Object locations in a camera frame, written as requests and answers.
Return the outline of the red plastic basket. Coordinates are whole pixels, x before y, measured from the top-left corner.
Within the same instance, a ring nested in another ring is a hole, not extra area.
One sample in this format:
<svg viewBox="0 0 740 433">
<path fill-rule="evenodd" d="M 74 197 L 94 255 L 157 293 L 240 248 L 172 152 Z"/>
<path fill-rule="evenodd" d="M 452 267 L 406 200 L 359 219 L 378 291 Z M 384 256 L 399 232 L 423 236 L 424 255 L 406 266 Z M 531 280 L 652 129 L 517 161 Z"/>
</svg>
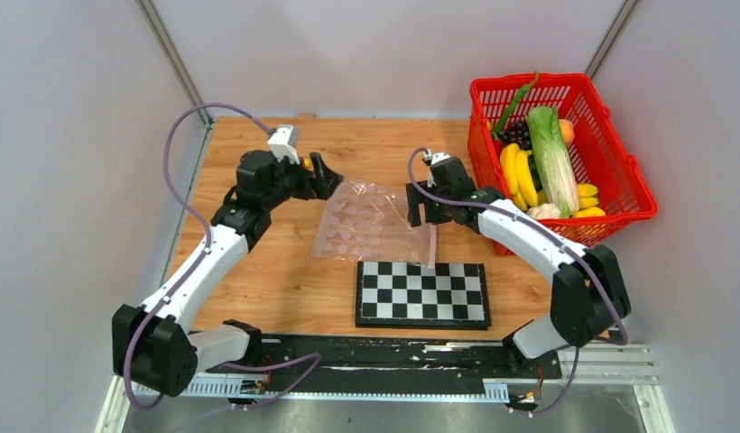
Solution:
<svg viewBox="0 0 740 433">
<path fill-rule="evenodd" d="M 658 205 L 637 159 L 624 148 L 610 120 L 610 111 L 590 78 L 582 73 L 523 73 L 500 78 L 477 78 L 470 84 L 472 110 L 467 149 L 478 186 L 508 194 L 499 155 L 502 146 L 491 135 L 495 124 L 527 83 L 533 87 L 513 110 L 516 121 L 536 106 L 555 106 L 574 125 L 569 156 L 576 179 L 599 189 L 602 217 L 551 219 L 544 225 L 573 241 L 603 243 L 633 222 L 647 220 Z"/>
</svg>

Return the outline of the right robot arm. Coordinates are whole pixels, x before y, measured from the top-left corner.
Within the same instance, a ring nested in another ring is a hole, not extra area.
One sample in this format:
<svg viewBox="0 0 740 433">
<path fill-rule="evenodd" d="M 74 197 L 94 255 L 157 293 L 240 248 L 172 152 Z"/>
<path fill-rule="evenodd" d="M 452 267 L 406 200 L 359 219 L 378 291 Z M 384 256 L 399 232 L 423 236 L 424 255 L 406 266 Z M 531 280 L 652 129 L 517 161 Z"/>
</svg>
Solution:
<svg viewBox="0 0 740 433">
<path fill-rule="evenodd" d="M 428 167 L 425 180 L 406 186 L 411 226 L 454 222 L 507 247 L 551 285 L 550 311 L 503 340 L 503 364 L 514 376 L 535 369 L 539 357 L 571 346 L 581 348 L 616 327 L 627 344 L 623 320 L 631 311 L 624 278 L 614 252 L 600 244 L 585 246 L 551 230 L 521 211 L 493 187 L 477 188 L 463 162 L 446 152 L 419 148 Z"/>
</svg>

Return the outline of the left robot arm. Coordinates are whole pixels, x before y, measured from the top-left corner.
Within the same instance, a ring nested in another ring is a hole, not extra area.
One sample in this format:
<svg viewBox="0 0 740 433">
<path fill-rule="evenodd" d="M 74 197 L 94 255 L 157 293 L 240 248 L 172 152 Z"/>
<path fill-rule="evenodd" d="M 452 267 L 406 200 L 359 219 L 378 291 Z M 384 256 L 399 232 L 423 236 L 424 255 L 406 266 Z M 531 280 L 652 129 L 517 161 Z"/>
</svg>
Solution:
<svg viewBox="0 0 740 433">
<path fill-rule="evenodd" d="M 221 280 L 262 239 L 274 209 L 292 198 L 328 200 L 343 180 L 317 152 L 296 161 L 270 151 L 245 153 L 236 184 L 190 257 L 140 306 L 124 304 L 112 317 L 115 373 L 177 397 L 197 373 L 224 363 L 256 371 L 264 360 L 258 328 L 233 319 L 210 331 L 190 327 Z"/>
</svg>

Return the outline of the green napa cabbage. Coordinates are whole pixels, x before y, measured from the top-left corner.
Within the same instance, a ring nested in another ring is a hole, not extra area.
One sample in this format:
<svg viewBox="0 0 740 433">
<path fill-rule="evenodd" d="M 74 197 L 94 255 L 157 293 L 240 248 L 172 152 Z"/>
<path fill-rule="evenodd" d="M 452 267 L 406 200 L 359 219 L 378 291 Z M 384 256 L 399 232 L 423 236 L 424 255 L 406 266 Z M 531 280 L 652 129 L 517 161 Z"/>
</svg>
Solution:
<svg viewBox="0 0 740 433">
<path fill-rule="evenodd" d="M 560 127 L 558 109 L 536 106 L 525 116 L 532 152 L 547 200 L 560 210 L 560 217 L 579 211 L 578 184 L 568 147 Z"/>
</svg>

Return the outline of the clear zip top bag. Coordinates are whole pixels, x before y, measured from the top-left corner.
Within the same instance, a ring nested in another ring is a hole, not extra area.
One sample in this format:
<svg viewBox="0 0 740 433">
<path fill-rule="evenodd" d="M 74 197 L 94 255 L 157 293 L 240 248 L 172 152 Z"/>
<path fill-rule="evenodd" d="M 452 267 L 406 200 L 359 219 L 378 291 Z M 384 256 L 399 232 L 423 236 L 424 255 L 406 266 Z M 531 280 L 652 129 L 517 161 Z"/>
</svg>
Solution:
<svg viewBox="0 0 740 433">
<path fill-rule="evenodd" d="M 436 229 L 411 226 L 408 200 L 375 183 L 345 180 L 328 200 L 311 255 L 350 262 L 419 263 L 436 257 Z"/>
</svg>

